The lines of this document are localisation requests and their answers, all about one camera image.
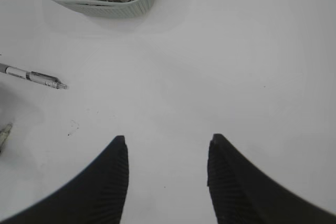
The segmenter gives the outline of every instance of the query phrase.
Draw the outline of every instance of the pen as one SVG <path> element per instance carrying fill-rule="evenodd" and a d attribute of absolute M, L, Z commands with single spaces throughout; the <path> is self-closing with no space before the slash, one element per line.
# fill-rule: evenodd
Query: pen
<path fill-rule="evenodd" d="M 11 133 L 12 127 L 13 125 L 10 123 L 2 131 L 0 131 L 0 152 L 2 145 L 5 143 L 9 134 Z"/>
<path fill-rule="evenodd" d="M 22 69 L 13 68 L 11 66 L 0 63 L 0 72 L 6 73 L 11 76 L 16 76 L 28 81 L 39 83 L 54 89 L 68 89 L 68 86 L 61 83 L 60 80 L 53 76 L 47 76 L 46 74 L 38 72 L 27 72 Z"/>

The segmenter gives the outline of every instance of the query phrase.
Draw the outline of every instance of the ribbed black plastic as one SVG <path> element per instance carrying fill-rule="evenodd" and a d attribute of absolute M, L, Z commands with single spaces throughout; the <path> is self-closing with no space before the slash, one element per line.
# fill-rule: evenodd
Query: ribbed black plastic
<path fill-rule="evenodd" d="M 2 224 L 119 224 L 129 183 L 123 136 L 57 192 Z"/>
<path fill-rule="evenodd" d="M 208 187 L 219 224 L 264 223 L 213 141 L 209 148 Z"/>
<path fill-rule="evenodd" d="M 265 175 L 222 135 L 209 148 L 208 186 L 219 224 L 335 224 L 336 217 Z"/>

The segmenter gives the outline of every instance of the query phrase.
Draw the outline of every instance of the white surface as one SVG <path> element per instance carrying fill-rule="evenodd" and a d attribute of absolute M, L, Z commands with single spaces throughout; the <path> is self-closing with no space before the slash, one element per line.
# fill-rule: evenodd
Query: white surface
<path fill-rule="evenodd" d="M 0 124 L 15 120 L 0 157 L 0 219 L 61 187 L 120 134 L 131 172 L 123 223 L 216 223 L 213 133 L 336 212 L 334 17 L 334 0 L 156 0 L 131 20 L 0 0 L 0 62 L 70 85 L 0 75 Z"/>

